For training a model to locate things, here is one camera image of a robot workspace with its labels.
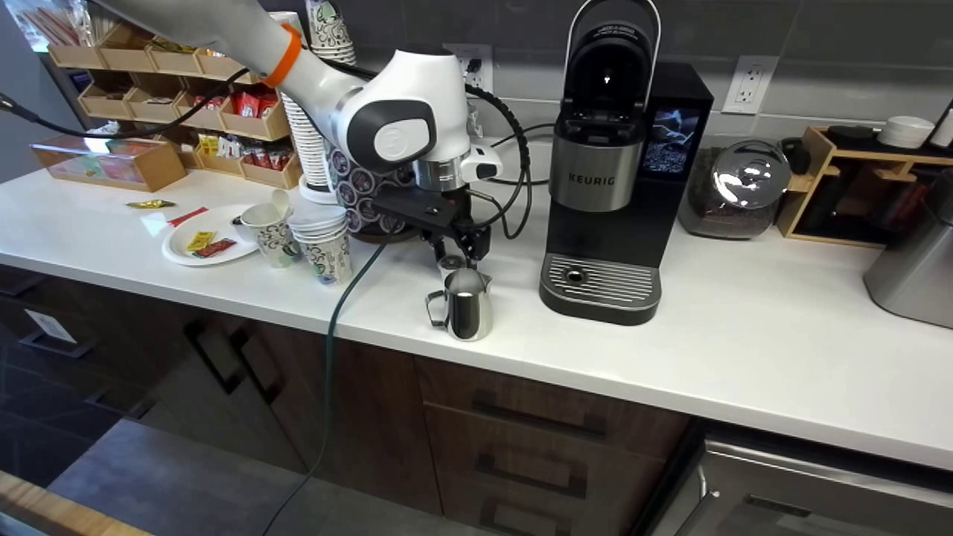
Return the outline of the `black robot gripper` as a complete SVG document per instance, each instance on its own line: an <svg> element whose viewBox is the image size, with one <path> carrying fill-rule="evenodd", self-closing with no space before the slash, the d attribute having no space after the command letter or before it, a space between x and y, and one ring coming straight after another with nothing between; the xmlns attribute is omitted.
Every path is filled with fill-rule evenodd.
<svg viewBox="0 0 953 536"><path fill-rule="evenodd" d="M432 243L436 268L451 265L460 253L466 268L481 268L491 243L491 225L469 213L469 191L383 188L375 208L417 229Z"/></svg>

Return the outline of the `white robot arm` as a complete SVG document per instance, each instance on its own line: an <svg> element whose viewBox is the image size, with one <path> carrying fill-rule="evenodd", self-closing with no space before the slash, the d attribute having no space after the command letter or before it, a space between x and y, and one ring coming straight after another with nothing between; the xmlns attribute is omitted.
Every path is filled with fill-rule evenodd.
<svg viewBox="0 0 953 536"><path fill-rule="evenodd" d="M420 229L433 256L448 238L466 265L491 247L491 223L469 213L481 156L466 131L466 89L448 49L395 49L359 80L311 52L301 33L259 0L97 0L109 13L177 45L210 48L287 94L349 159L389 171L413 167L413 191L375 208Z"/></svg>

